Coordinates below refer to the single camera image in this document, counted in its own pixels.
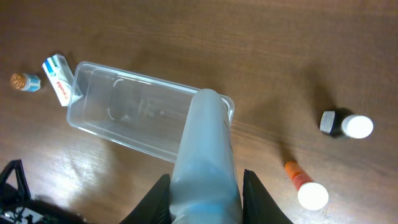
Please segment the white spray bottle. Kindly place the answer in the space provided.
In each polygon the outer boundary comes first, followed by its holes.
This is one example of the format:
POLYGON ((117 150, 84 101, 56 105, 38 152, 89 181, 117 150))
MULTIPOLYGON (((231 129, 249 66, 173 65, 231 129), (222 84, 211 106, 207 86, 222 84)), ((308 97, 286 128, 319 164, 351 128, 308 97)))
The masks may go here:
POLYGON ((173 223, 241 223, 243 209, 220 95, 194 94, 170 183, 173 223))

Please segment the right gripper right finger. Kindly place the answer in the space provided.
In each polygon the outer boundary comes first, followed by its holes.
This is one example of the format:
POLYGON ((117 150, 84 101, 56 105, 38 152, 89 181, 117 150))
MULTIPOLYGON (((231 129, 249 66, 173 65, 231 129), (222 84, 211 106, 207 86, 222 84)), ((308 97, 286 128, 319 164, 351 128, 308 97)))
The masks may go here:
POLYGON ((243 223, 292 224, 256 173, 247 169, 243 179, 243 223))

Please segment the dark bottle white cap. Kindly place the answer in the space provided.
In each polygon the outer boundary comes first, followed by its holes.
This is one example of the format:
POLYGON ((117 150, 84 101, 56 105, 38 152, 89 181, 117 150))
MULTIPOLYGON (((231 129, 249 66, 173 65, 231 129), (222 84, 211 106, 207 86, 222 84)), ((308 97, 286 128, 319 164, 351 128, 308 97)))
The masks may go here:
POLYGON ((374 124, 367 116, 340 108, 323 112, 319 130, 332 138, 364 139, 373 132, 374 124))

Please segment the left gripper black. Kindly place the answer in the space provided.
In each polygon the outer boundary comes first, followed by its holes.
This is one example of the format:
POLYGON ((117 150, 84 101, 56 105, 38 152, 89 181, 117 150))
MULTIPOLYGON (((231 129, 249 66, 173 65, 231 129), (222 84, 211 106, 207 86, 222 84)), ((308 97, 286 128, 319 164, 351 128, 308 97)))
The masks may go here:
POLYGON ((83 217, 41 200, 31 199, 22 161, 13 160, 1 172, 1 224, 85 224, 83 217), (16 187, 8 183, 14 174, 16 187))

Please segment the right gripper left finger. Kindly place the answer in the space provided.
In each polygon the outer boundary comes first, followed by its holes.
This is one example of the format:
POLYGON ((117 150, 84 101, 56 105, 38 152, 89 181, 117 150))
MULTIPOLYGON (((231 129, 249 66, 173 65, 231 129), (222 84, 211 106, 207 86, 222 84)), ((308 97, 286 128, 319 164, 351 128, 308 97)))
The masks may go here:
POLYGON ((164 174, 120 224, 171 224, 170 175, 164 174))

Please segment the orange tube white cap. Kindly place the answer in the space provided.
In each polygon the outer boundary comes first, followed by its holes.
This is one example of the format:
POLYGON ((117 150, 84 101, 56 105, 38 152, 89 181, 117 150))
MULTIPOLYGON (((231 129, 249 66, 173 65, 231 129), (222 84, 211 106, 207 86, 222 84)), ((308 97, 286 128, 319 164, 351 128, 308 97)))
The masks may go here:
POLYGON ((315 182, 296 161, 288 161, 284 169, 297 189, 299 204, 307 210, 320 210, 329 200, 327 189, 315 182))

